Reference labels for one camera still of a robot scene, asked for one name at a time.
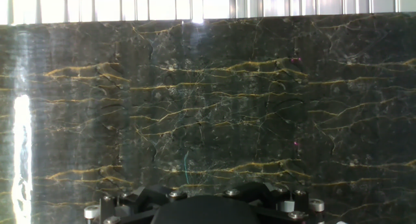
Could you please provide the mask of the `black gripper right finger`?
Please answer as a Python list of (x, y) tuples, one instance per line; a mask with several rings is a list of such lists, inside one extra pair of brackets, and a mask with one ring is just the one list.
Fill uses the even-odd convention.
[(246, 203), (260, 223), (325, 224), (324, 201), (310, 198), (305, 190), (248, 182), (225, 190), (223, 196)]

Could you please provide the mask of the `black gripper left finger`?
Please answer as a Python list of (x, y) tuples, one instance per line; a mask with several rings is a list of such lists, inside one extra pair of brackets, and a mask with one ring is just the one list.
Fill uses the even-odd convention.
[(151, 223), (164, 205), (187, 198), (187, 193), (164, 186), (141, 186), (132, 192), (104, 195), (84, 208), (86, 224)]

